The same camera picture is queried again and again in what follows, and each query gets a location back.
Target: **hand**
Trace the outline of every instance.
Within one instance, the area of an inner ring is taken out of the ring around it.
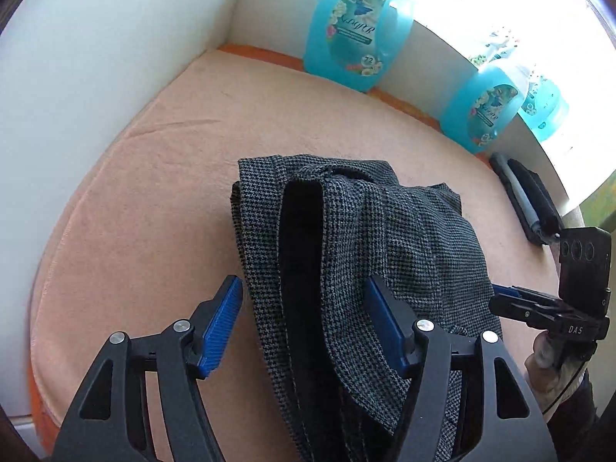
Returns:
[[[543,419],[546,423],[552,418],[558,406],[569,399],[577,388],[580,387],[588,365],[586,362],[582,366],[581,361],[573,356],[569,356],[562,364],[562,367],[557,370],[554,367],[554,355],[554,347],[552,347],[550,340],[547,338],[547,332],[542,332],[535,338],[533,353],[524,362],[528,372],[525,375],[526,381],[531,387],[539,408],[544,412]],[[577,376],[571,382],[571,385],[558,398],[559,394],[563,392],[569,381],[576,374]],[[558,401],[553,406],[550,406],[556,398],[558,398]]]

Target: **blue gripper pad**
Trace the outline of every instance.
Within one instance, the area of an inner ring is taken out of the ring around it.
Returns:
[[[415,349],[415,312],[406,302],[393,297],[380,276],[366,279],[363,305],[372,319],[387,364],[400,377],[406,378],[410,368],[407,354]]]
[[[241,280],[237,276],[233,276],[226,292],[221,294],[219,291],[212,302],[215,302],[216,298],[221,296],[223,299],[203,333],[203,356],[199,360],[198,368],[204,378],[217,369],[221,359],[223,359],[227,341],[229,341],[229,336],[241,307],[243,298]]]
[[[512,286],[496,285],[495,283],[492,283],[492,290],[494,290],[495,295],[503,294],[511,297],[517,297],[518,299],[521,298],[520,293]]]

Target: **cushion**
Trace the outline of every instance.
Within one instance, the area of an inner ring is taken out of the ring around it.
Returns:
[[[328,80],[206,52],[118,136],[45,250],[30,350],[36,401],[55,425],[111,333],[159,333],[214,296],[226,274],[242,275],[229,204],[239,158],[300,153],[386,160],[402,185],[447,183],[461,195],[492,281],[556,293],[549,250],[526,240],[498,177],[462,147]],[[537,332],[503,321],[503,334],[522,366]],[[157,455],[171,461],[155,376],[148,386]],[[220,368],[199,387],[228,462],[297,458],[249,298]]]

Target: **fabric softener bottle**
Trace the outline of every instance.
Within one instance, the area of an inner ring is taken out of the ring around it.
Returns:
[[[443,133],[473,154],[485,149],[522,106],[529,73],[510,59],[482,66],[447,106],[440,119]]]
[[[520,116],[535,134],[537,141],[551,137],[565,121],[569,105],[558,86],[542,75],[532,75],[529,93],[520,109]]]
[[[360,92],[387,70],[413,24],[410,0],[320,0],[304,69]]]

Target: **orange fabric edge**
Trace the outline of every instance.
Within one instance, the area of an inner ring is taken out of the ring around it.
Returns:
[[[228,54],[240,55],[249,59],[256,59],[266,63],[277,64],[278,66],[288,67],[296,71],[304,71],[304,61],[297,57],[291,57],[290,55],[281,54],[280,52],[273,52],[272,50],[260,49],[259,47],[253,47],[252,45],[235,45],[224,44],[221,45],[218,50],[221,52],[227,52]],[[393,109],[399,110],[404,114],[412,116],[416,120],[421,121],[424,125],[441,132],[440,123],[436,118],[433,118],[429,114],[418,109],[414,105],[398,99],[387,92],[383,92],[381,89],[374,87],[366,92],[372,98],[378,99],[381,102],[393,107]],[[484,165],[491,168],[488,161],[488,156],[485,153],[478,153],[475,157],[481,161]]]
[[[32,421],[35,425],[36,435],[41,446],[51,455],[54,450],[55,439],[58,437],[60,428],[55,425],[51,417],[45,412],[42,398],[36,387],[35,375],[32,370],[32,362],[28,364],[28,388],[30,389],[30,402],[32,403]]]

